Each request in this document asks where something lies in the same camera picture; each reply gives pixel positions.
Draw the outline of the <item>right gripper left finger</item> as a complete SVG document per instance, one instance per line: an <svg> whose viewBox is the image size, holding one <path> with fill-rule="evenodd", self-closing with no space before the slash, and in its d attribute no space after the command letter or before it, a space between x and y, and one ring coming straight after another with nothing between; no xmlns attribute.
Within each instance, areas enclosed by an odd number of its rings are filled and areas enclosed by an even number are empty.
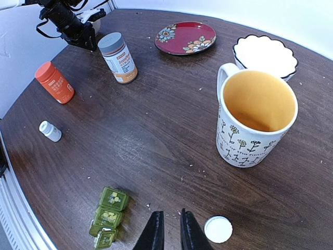
<svg viewBox="0 0 333 250"><path fill-rule="evenodd" d="M133 250L163 250L164 249L164 212L154 211Z"/></svg>

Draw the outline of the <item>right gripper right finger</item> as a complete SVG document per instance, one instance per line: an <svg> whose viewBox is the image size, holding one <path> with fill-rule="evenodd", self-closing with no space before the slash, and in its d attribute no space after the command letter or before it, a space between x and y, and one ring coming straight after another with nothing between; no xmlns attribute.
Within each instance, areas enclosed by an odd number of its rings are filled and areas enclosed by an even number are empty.
<svg viewBox="0 0 333 250"><path fill-rule="evenodd" d="M213 250L191 211L181 211L181 248L182 250Z"/></svg>

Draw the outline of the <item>orange pill bottle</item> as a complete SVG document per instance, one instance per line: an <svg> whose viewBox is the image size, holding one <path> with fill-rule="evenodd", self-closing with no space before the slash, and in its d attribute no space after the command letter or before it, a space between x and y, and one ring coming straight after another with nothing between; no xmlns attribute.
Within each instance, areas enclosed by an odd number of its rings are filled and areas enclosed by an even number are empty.
<svg viewBox="0 0 333 250"><path fill-rule="evenodd" d="M60 104L66 104L74 97L74 88L51 61L44 63L38 68L35 78Z"/></svg>

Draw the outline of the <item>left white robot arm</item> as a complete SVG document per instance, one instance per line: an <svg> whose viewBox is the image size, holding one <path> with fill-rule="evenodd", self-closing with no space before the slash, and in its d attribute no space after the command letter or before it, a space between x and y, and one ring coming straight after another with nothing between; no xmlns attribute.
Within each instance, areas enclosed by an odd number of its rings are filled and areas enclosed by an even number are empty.
<svg viewBox="0 0 333 250"><path fill-rule="evenodd" d="M51 21L56 26L59 37L69 45L84 48L89 51L97 50L95 29L89 21L83 23L75 14L80 8L76 6L80 1L24 1L23 6L39 4L42 6L39 18L43 21L36 26L36 31L51 39L40 27Z"/></svg>

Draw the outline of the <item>white labelled pill bottle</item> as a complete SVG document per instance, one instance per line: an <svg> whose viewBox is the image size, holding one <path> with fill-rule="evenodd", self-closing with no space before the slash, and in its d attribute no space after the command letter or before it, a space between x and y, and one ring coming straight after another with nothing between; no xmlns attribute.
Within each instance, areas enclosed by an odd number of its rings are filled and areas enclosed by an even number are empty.
<svg viewBox="0 0 333 250"><path fill-rule="evenodd" d="M204 233L213 243L226 242L233 233L231 222L223 216L213 216L204 225Z"/></svg>

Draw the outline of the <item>green pill organizer box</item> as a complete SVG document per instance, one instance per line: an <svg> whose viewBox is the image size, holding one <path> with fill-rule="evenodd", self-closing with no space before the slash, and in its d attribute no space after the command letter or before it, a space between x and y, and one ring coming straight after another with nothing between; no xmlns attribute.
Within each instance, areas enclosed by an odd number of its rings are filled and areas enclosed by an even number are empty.
<svg viewBox="0 0 333 250"><path fill-rule="evenodd" d="M127 193L109 186L104 187L89 229L89 234L94 237L95 249L107 249L116 240L118 226L124 218L128 202Z"/></svg>

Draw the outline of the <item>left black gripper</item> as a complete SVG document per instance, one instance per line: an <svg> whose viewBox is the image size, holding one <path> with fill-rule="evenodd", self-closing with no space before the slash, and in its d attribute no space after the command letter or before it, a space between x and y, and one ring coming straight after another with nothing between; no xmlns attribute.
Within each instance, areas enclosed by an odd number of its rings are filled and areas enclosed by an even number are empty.
<svg viewBox="0 0 333 250"><path fill-rule="evenodd" d="M95 29L90 22L73 23L62 31L61 38L69 45L84 48L89 51L96 50Z"/></svg>

